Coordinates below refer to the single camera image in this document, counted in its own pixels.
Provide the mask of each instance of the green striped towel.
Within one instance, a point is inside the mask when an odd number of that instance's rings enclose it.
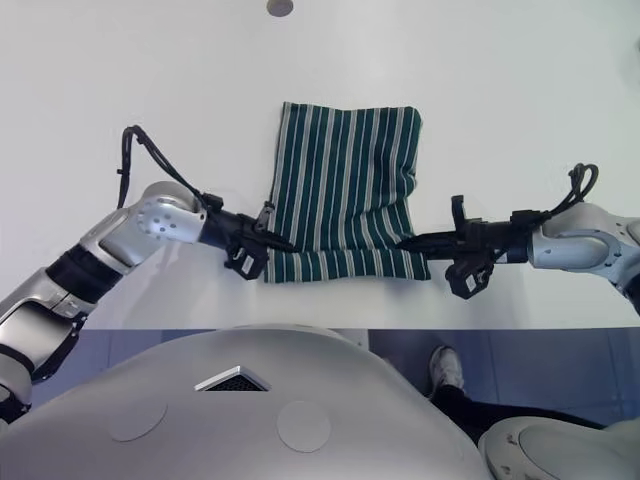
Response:
[[[271,251],[266,282],[429,279],[422,255],[393,248],[413,236],[407,196],[416,186],[420,126],[411,107],[284,104],[269,229],[300,252]]]

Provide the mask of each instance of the white table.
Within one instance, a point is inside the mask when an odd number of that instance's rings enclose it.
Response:
[[[589,200],[640,216],[636,0],[295,0],[281,19],[265,3],[0,6],[0,296],[115,207],[120,134],[133,123],[198,187],[256,214],[285,100],[417,107],[417,232],[451,227],[454,194],[490,220],[549,208],[578,161],[601,167]],[[130,199],[164,178],[136,150]],[[431,282],[283,286],[244,282],[223,258],[204,246],[159,252],[90,327],[640,325],[604,280],[527,265],[497,268],[464,302],[446,262],[431,264]]]

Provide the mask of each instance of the floor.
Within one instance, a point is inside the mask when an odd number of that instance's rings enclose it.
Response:
[[[34,388],[34,407],[153,345],[196,332],[83,332],[58,374]],[[460,353],[475,400],[561,410],[603,424],[640,416],[640,328],[372,330],[368,340],[420,390],[428,388],[431,350],[446,343]]]

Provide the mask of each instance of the silver robot arm segment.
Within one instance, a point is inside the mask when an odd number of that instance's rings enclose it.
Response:
[[[534,268],[604,277],[636,310],[640,306],[638,218],[617,217],[597,205],[579,203],[532,234],[528,256]]]
[[[29,410],[32,382],[57,371],[103,295],[168,242],[196,243],[206,217],[187,188],[155,183],[0,301],[0,418]]]

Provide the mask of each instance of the white sneaker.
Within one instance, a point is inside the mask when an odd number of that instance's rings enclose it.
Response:
[[[464,387],[464,378],[462,377],[462,362],[456,351],[441,345],[436,348],[429,359],[429,373],[431,374],[432,392],[443,385],[451,385],[459,388]]]

